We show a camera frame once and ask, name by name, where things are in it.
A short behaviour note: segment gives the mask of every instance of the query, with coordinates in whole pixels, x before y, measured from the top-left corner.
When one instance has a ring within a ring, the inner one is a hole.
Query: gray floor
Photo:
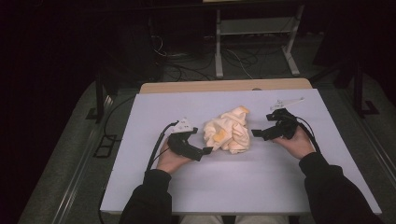
[[[323,69],[312,65],[321,38],[321,35],[308,35],[296,39],[292,53],[301,77],[312,77]],[[224,79],[292,77],[280,51],[286,40],[282,36],[247,35],[224,39]],[[242,60],[245,70],[227,49]],[[180,52],[167,52],[174,56],[170,56],[172,60],[168,60],[170,63],[163,68],[163,81],[214,79],[213,46],[208,44],[205,52],[200,57],[179,57]],[[380,160],[383,154],[377,153],[382,148],[391,161],[396,161],[393,136],[396,133],[396,108],[386,99],[378,84],[365,76],[363,98],[372,101],[380,114],[359,118],[351,108],[352,86],[337,90],[332,85],[335,76],[336,72],[315,83],[314,87],[319,89],[346,146],[377,199],[383,211],[380,217],[386,223],[396,223],[394,182],[389,179],[387,167]],[[95,107],[94,85],[87,88],[54,149],[20,223],[100,223],[99,202],[119,143],[107,159],[93,158],[92,154],[102,138],[107,118],[106,132],[122,138],[133,104],[131,97],[136,91],[125,89],[117,96],[108,98],[105,119],[95,123],[86,119],[89,110]],[[102,214],[102,217],[105,223],[117,223],[119,219],[109,214]],[[311,216],[301,217],[300,222],[314,223]]]

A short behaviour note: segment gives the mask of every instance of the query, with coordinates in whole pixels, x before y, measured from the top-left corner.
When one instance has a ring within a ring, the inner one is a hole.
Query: right hand
[[[291,139],[278,137],[273,142],[280,144],[291,156],[299,160],[309,153],[315,152],[308,135],[300,126],[297,126],[296,132]]]

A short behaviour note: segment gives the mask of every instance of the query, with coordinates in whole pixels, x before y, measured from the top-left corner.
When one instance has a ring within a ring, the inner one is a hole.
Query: dark background
[[[143,2],[144,6],[164,4]],[[395,6],[385,0],[324,2],[306,6],[300,25],[301,35],[326,33],[315,63],[330,66],[346,55],[356,58],[396,104]],[[198,48],[202,35],[214,34],[210,11],[178,11],[172,16],[87,13],[93,8],[141,5],[139,1],[1,2],[1,223],[18,222],[79,96],[99,71],[107,74],[110,92],[121,86],[139,87],[161,76],[149,18],[154,33],[174,48],[190,46],[191,41]],[[254,13],[246,10],[228,16]]]

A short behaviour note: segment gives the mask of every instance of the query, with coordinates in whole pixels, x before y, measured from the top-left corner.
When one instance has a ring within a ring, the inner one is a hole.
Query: person
[[[303,129],[298,127],[291,139],[279,137],[273,142],[300,160],[312,217],[317,224],[383,223],[361,191],[343,175],[342,168],[330,165],[314,150]],[[120,223],[171,223],[172,197],[167,192],[171,174],[191,160],[166,149],[165,141],[156,169],[145,172],[143,184],[134,190]]]

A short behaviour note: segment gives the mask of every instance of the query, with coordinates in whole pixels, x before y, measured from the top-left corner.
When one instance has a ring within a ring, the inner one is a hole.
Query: left hand
[[[169,175],[174,173],[178,168],[180,168],[182,165],[192,161],[191,159],[177,155],[175,152],[173,152],[168,144],[167,144],[167,139],[163,142],[163,146],[161,147],[160,153],[163,153],[157,163],[157,169],[158,170],[163,170]]]

